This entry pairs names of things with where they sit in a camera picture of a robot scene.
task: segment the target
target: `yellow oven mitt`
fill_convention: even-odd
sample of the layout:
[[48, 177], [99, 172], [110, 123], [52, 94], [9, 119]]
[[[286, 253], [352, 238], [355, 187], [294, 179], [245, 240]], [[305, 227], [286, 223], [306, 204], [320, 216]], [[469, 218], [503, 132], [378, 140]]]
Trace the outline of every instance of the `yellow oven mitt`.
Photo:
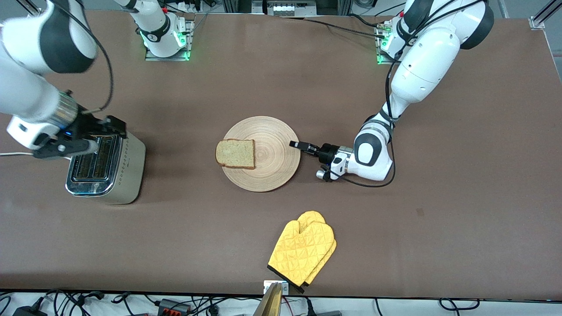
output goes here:
[[[326, 223], [326, 220], [324, 219], [324, 217], [318, 213], [317, 211], [308, 211], [308, 212], [304, 212], [302, 213], [301, 216], [298, 217], [297, 221], [300, 223], [300, 233], [302, 233], [305, 228], [307, 228], [310, 224], [317, 222], [317, 223]], [[330, 259], [330, 257], [332, 256], [332, 254], [334, 253], [334, 250], [336, 250], [336, 240], [334, 239], [334, 242], [332, 244], [332, 246], [330, 247], [330, 249], [328, 250], [328, 252], [326, 253], [326, 255], [322, 258], [322, 260], [320, 260], [320, 262], [318, 263], [318, 265], [312, 270], [312, 272], [310, 273], [310, 275], [308, 277], [306, 277], [303, 285], [304, 286], [308, 286], [312, 283], [312, 280], [314, 280], [314, 278], [316, 277], [316, 275], [318, 274], [318, 272], [320, 272], [320, 270], [324, 267], [324, 264], [326, 264], [326, 262], [328, 261], [328, 259]]]
[[275, 245], [268, 268], [302, 293], [301, 285], [333, 243], [334, 232], [330, 226], [312, 222], [301, 230], [299, 221], [291, 220]]

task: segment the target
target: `white cable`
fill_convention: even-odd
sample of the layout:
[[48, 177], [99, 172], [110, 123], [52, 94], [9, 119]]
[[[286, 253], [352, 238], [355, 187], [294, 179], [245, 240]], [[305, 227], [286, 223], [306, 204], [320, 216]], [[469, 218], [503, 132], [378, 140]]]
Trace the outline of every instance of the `white cable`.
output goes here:
[[[31, 152], [0, 152], [0, 157], [10, 157], [10, 156], [33, 156]], [[67, 160], [72, 160], [71, 157], [63, 157]]]

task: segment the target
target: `power adapter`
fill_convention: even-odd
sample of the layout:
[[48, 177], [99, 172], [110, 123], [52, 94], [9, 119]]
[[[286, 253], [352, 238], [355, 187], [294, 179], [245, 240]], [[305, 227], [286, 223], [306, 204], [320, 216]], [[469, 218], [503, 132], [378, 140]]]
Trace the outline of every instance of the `power adapter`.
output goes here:
[[190, 309], [188, 304], [179, 304], [176, 301], [163, 299], [158, 305], [158, 315], [187, 316]]
[[47, 316], [40, 310], [34, 310], [31, 306], [22, 306], [16, 309], [13, 316]]

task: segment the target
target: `white floor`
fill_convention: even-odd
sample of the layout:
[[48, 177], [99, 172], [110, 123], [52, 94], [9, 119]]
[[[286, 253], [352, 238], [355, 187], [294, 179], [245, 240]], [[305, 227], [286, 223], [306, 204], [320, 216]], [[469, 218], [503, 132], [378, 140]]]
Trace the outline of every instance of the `white floor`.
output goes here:
[[[16, 308], [21, 306], [31, 306], [44, 293], [14, 293], [10, 294], [12, 301], [4, 316], [11, 316]], [[111, 300], [115, 294], [107, 294], [103, 300], [98, 301], [95, 298], [87, 300], [84, 309], [92, 316], [130, 316], [123, 303], [113, 304]], [[41, 311], [47, 315], [54, 315], [53, 295], [45, 299], [41, 305]], [[177, 302], [191, 300], [190, 296], [157, 296], [149, 295], [152, 300], [169, 299]], [[57, 306], [62, 302], [62, 295], [57, 299]], [[294, 316], [306, 315], [306, 300], [301, 297], [287, 297], [291, 301], [292, 314]], [[312, 304], [316, 313], [331, 312], [335, 310], [341, 311], [343, 316], [378, 316], [373, 299], [340, 299], [340, 298], [322, 298], [311, 297]], [[398, 315], [418, 315], [418, 316], [455, 316], [454, 312], [442, 309], [437, 300], [406, 300], [406, 299], [379, 299], [379, 306], [383, 316]], [[127, 298], [127, 302], [134, 314], [157, 315], [158, 309], [142, 295], [131, 295]], [[0, 303], [0, 310], [4, 307], [6, 300]], [[473, 302], [455, 301], [458, 307], [471, 306]], [[220, 303], [220, 316], [237, 316], [237, 315], [253, 315], [259, 302], [257, 300], [238, 301], [230, 299]], [[71, 305], [65, 311], [68, 315]], [[558, 303], [515, 303], [515, 302], [491, 302], [483, 301], [475, 310], [461, 311], [461, 316], [560, 316], [562, 315], [562, 304]], [[74, 309], [74, 316], [81, 316], [78, 308]], [[281, 316], [291, 316], [291, 312], [283, 304]]]

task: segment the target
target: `oven mitt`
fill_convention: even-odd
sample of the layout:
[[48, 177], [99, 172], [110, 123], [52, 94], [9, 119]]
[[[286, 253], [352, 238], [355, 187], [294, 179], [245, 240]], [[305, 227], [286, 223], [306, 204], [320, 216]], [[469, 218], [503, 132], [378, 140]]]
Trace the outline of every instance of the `oven mitt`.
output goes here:
[[[301, 216], [298, 217], [297, 221], [300, 224], [300, 230], [299, 230], [300, 233], [302, 233], [305, 230], [306, 227], [308, 227], [310, 224], [312, 224], [314, 222], [324, 223], [324, 224], [326, 223], [324, 217], [320, 213], [318, 213], [317, 211], [304, 212], [304, 213], [302, 213]], [[336, 240], [334, 239], [334, 243], [330, 247], [330, 250], [328, 250], [328, 253], [326, 253], [326, 255], [322, 258], [322, 260], [320, 260], [320, 262], [312, 270], [310, 275], [308, 277], [306, 277], [306, 279], [303, 283], [304, 286], [309, 286], [312, 283], [312, 280], [314, 280], [314, 278], [316, 277], [318, 272], [320, 272], [320, 270], [324, 267], [324, 264], [326, 264], [328, 259], [330, 259], [330, 257], [332, 256], [332, 254], [334, 253], [334, 250], [336, 250], [336, 245], [337, 245], [337, 243], [336, 243]]]
[[330, 226], [312, 222], [301, 231], [299, 221], [291, 220], [275, 245], [268, 268], [303, 293], [301, 285], [333, 243], [334, 232]]

